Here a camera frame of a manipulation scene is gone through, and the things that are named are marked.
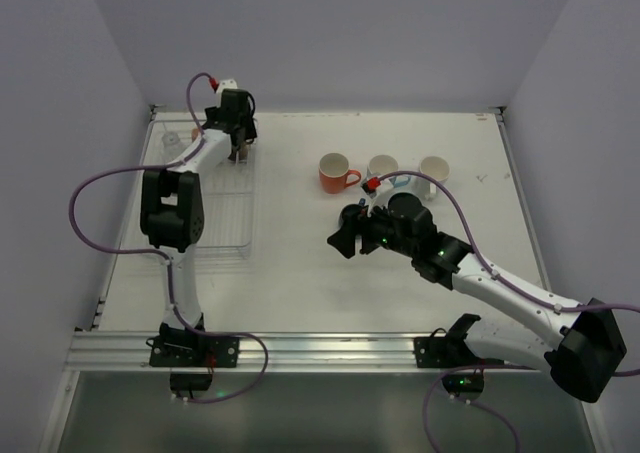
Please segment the brown mug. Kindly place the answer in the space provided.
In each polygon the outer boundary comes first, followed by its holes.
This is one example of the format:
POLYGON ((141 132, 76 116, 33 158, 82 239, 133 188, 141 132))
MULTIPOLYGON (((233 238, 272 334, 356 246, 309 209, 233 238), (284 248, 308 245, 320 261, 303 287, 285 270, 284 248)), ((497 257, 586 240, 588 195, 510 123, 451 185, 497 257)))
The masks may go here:
POLYGON ((235 162, 236 163, 245 163, 248 161, 250 152, 250 145, 248 143, 242 143, 236 150, 235 153, 235 162))

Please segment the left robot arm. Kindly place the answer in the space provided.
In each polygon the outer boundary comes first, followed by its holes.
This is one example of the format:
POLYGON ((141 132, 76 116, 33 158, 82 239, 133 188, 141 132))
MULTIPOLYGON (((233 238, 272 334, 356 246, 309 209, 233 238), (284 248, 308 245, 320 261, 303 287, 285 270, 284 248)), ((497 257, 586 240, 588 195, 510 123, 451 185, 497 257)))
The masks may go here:
POLYGON ((255 101, 238 88, 221 90, 205 110, 200 139, 170 165, 143 174, 140 229, 167 267, 165 311, 153 339, 154 367, 233 368, 239 338, 207 334, 195 273, 197 243, 205 230, 202 179, 257 137, 255 101))

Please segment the light blue mug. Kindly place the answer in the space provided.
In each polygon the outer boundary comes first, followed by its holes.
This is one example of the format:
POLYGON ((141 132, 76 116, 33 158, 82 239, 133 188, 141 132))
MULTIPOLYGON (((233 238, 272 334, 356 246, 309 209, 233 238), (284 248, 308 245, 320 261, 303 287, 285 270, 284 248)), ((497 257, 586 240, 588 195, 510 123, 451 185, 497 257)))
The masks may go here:
MULTIPOLYGON (((380 177, 398 170, 399 164, 394 157, 386 154, 380 154, 369 160, 366 168, 366 178, 371 179, 373 177, 380 177)), ((410 183, 410 180, 411 178, 408 175, 398 175, 389 179, 395 188, 407 186, 410 183)))

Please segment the orange mug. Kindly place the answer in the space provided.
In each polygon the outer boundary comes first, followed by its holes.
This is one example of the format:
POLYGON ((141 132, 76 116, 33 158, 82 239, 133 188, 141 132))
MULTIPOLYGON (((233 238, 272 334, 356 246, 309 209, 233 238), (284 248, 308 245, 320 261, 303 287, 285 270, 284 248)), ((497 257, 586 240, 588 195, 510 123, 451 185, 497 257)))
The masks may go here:
POLYGON ((350 168, 349 160, 340 153, 325 154, 319 161, 318 174, 325 193, 337 194, 358 184, 362 174, 350 168))

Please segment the dark green mug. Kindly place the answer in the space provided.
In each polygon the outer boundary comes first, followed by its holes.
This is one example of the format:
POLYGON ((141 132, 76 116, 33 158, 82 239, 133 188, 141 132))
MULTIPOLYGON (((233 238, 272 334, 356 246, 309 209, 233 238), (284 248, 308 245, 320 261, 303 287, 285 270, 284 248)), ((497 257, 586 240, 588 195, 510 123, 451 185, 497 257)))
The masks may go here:
POLYGON ((419 215, 424 210, 424 205, 418 196, 409 193, 406 199, 406 208, 410 215, 419 215))

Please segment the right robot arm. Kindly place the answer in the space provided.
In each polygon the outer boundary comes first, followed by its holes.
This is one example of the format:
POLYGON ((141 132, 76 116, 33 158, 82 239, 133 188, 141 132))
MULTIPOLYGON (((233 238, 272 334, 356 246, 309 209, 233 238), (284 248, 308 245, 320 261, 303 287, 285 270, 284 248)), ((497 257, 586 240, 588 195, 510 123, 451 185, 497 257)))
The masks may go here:
POLYGON ((475 298, 518 326, 507 334, 479 316, 452 332, 464 359, 502 360, 547 373, 569 395, 596 402, 627 348, 613 306, 553 294, 485 260, 467 241, 437 229, 413 194, 396 193, 382 206, 350 204, 327 239, 345 258, 383 248, 410 258, 425 280, 475 298))

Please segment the white mug gold rim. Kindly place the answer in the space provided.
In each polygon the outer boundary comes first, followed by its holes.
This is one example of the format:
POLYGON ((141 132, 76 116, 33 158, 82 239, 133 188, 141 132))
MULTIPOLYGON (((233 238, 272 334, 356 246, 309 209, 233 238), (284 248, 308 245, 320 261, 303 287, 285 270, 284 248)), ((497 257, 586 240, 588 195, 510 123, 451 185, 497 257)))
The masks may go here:
MULTIPOLYGON (((420 161, 418 171, 440 183, 444 183, 449 178, 450 166, 444 158, 428 156, 420 161)), ((431 200, 436 196, 438 188, 432 182, 422 177, 417 177, 416 191, 423 199, 431 200)))

